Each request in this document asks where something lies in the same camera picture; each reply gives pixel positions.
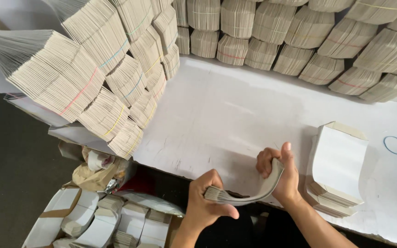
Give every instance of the human hand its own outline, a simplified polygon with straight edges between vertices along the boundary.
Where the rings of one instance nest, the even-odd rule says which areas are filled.
[[[257,156],[257,171],[268,178],[272,172],[272,159],[277,158],[284,165],[284,171],[281,178],[272,192],[273,197],[277,199],[284,208],[299,202],[302,197],[298,192],[298,170],[295,167],[293,153],[290,142],[286,142],[281,147],[281,151],[266,148]]]
[[[220,216],[230,216],[234,219],[239,217],[234,206],[217,204],[203,197],[206,189],[211,185],[223,189],[223,183],[216,169],[206,172],[189,184],[188,207],[182,223],[199,232],[213,224]]]

